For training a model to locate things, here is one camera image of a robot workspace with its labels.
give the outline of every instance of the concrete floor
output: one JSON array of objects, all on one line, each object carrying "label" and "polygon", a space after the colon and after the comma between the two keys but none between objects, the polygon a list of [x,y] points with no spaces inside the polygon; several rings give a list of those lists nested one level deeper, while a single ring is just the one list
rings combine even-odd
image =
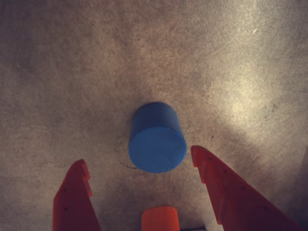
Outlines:
[{"label": "concrete floor", "polygon": [[308,1],[0,0],[0,74],[1,231],[50,231],[80,158],[103,231],[165,204],[183,229],[222,230],[189,151],[163,174],[130,162],[152,101],[308,230]]}]

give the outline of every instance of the blue cylinder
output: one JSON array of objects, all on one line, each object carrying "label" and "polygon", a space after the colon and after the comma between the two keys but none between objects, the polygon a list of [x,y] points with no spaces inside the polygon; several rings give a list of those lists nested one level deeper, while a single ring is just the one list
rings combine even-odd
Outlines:
[{"label": "blue cylinder", "polygon": [[177,113],[165,103],[149,103],[133,116],[129,156],[144,171],[166,172],[186,156],[187,145]]}]

